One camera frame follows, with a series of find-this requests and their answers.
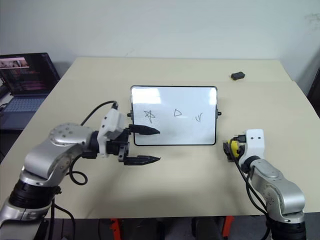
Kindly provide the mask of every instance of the beige table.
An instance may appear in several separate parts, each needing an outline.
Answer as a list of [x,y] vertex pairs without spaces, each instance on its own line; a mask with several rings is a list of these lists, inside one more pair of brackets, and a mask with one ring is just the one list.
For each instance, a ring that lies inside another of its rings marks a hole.
[[[230,74],[246,73],[232,81]],[[264,129],[265,157],[305,193],[306,212],[320,211],[320,121],[302,91],[276,60],[78,58],[41,105],[0,166],[0,203],[19,178],[27,152],[65,122],[80,123],[98,104],[117,100],[130,111],[132,85],[214,85],[218,89],[214,146],[135,146],[130,154],[161,157],[123,166],[115,156],[81,159],[89,182],[66,177],[56,202],[76,218],[251,215],[245,184],[223,152],[223,141]],[[109,106],[87,123],[94,129]],[[57,211],[57,217],[65,217]]]

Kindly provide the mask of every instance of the wall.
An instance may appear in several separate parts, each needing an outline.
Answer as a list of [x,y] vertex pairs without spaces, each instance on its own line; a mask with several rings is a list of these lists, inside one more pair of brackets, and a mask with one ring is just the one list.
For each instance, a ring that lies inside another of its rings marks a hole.
[[0,0],[0,49],[48,52],[60,74],[77,56],[280,59],[307,93],[320,1]]

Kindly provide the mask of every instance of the whiteboard frame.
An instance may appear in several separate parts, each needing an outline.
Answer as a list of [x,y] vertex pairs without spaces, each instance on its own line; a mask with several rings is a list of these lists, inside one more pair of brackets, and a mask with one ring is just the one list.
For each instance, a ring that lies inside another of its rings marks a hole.
[[214,128],[214,143],[212,144],[137,144],[136,143],[136,134],[133,133],[133,142],[136,146],[213,146],[217,142],[217,119],[218,119],[218,88],[216,86],[170,86],[170,85],[132,85],[130,87],[130,99],[131,99],[131,120],[132,124],[135,124],[135,113],[134,113],[134,104],[133,104],[133,96],[132,96],[132,89],[134,87],[147,87],[147,88],[215,88],[216,92],[216,105],[215,105],[215,128]]

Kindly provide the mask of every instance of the small whiteboard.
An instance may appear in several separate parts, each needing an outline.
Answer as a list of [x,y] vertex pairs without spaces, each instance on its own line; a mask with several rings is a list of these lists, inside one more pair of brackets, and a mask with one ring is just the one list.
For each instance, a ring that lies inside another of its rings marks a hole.
[[160,131],[134,134],[138,146],[213,145],[218,116],[215,86],[132,86],[133,124]]

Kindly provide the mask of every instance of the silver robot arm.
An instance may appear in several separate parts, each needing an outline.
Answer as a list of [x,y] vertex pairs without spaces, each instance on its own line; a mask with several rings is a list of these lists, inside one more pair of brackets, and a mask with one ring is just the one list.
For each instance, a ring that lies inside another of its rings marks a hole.
[[131,133],[151,135],[154,128],[129,125],[117,107],[103,118],[100,130],[93,131],[75,123],[65,123],[52,129],[44,142],[25,157],[19,180],[0,210],[0,240],[33,240],[51,207],[59,184],[72,162],[80,156],[95,159],[97,155],[117,155],[125,165],[145,165],[158,161],[153,156],[129,157],[128,138]]
[[250,129],[235,140],[240,144],[238,164],[265,200],[272,239],[305,240],[305,196],[295,183],[265,160],[264,131]]

